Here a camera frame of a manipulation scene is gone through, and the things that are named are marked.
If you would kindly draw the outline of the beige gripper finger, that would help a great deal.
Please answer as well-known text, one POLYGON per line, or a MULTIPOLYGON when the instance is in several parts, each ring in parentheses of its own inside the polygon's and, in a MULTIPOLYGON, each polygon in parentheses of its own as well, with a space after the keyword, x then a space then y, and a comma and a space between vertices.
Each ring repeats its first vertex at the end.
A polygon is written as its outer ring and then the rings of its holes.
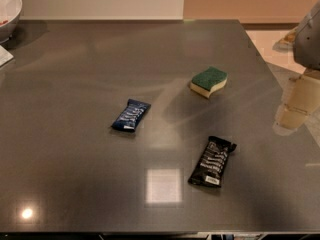
POLYGON ((277 125, 295 130, 320 107, 320 71, 306 69, 297 77, 290 77, 277 111, 277 125))

